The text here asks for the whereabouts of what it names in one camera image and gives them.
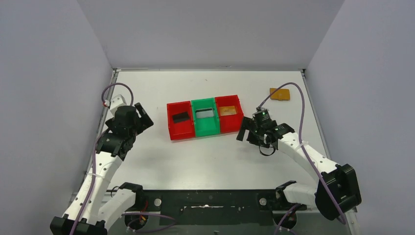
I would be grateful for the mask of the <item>yellow leather card holder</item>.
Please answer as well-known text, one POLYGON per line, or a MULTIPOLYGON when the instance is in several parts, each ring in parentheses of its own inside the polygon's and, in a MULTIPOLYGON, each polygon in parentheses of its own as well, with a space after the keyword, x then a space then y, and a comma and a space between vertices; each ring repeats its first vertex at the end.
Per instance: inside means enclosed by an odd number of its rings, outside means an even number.
POLYGON ((270 99, 279 100, 279 101, 288 101, 290 100, 290 90, 289 89, 276 89, 270 88, 270 99))

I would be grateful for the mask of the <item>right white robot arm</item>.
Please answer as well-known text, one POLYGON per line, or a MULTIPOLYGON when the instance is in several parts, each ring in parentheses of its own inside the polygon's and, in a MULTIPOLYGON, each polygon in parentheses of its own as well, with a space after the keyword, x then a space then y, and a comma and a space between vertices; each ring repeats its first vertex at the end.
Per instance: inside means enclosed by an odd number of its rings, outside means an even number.
POLYGON ((319 153, 291 126, 272 120, 268 110, 243 117, 236 139, 242 141, 246 132, 250 144, 282 152, 315 178, 315 186, 289 181, 277 187, 277 200, 317 208, 328 220, 340 218, 361 204, 354 168, 349 164, 340 165, 319 153))

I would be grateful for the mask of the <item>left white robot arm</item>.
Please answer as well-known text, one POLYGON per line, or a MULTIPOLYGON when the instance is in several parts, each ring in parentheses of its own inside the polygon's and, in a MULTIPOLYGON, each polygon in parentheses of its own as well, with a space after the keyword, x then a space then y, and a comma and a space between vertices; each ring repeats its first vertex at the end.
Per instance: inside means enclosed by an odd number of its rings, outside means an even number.
POLYGON ((153 126, 153 121, 136 103, 117 107, 105 124, 107 130, 95 142, 92 166, 79 192, 64 214, 52 219, 50 230, 54 235, 106 235, 126 210, 143 209, 147 204, 143 187, 128 182, 105 205, 102 201, 137 136, 153 126))

